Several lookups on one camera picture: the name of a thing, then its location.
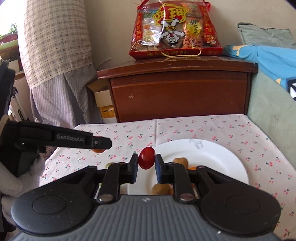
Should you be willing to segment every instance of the snack bag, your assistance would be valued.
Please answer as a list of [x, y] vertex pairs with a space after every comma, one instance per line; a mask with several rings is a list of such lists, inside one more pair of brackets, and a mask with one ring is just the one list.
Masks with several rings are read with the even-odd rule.
[[220, 55], [217, 38], [203, 0], [153, 2], [138, 6], [129, 54], [135, 59], [150, 57]]

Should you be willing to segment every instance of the gray fabric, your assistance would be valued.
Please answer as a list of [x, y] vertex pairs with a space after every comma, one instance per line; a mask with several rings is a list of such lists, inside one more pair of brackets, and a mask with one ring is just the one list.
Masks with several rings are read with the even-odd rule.
[[102, 123], [94, 94], [86, 84], [96, 79], [87, 65], [48, 80], [30, 91], [33, 116], [41, 123], [66, 128]]
[[296, 168], [295, 101], [260, 70], [252, 77], [248, 116]]
[[238, 23], [237, 28], [245, 45], [296, 49], [296, 41], [289, 29], [260, 28], [251, 23]]

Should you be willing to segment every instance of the tablecloth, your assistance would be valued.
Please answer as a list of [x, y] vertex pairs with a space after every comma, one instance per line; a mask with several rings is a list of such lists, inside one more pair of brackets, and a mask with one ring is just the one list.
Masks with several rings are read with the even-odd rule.
[[250, 185], [269, 192], [281, 205], [275, 234], [296, 238], [296, 171], [254, 123], [245, 115], [213, 115], [146, 120], [117, 124], [79, 125], [77, 130], [109, 137], [112, 148], [102, 154], [92, 150], [57, 148], [46, 161], [41, 185], [81, 168], [104, 169], [109, 162], [129, 162], [133, 153], [178, 139], [204, 139], [232, 151], [247, 170]]

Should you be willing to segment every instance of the wooden cabinet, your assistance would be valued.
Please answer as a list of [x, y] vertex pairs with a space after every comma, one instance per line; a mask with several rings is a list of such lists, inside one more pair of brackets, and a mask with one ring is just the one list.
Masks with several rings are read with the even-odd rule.
[[118, 122], [247, 113], [257, 65], [227, 57], [160, 58], [98, 71]]

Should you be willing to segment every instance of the gold string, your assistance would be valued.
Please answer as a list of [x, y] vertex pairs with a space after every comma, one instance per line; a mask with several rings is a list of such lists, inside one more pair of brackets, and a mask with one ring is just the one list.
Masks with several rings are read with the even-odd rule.
[[136, 44], [138, 44], [139, 42], [141, 42], [141, 40], [138, 40], [136, 42], [133, 43], [133, 45], [131, 46], [131, 49], [133, 49], [135, 47]]
[[168, 57], [168, 58], [174, 58], [174, 57], [197, 57], [199, 56], [201, 53], [202, 53], [202, 49], [198, 46], [193, 46], [191, 47], [191, 49], [195, 49], [195, 48], [198, 48], [200, 50], [199, 54], [195, 54], [195, 55], [190, 55], [190, 54], [182, 54], [182, 55], [168, 55], [168, 54], [165, 54], [163, 52], [161, 52], [161, 54], [165, 57]]

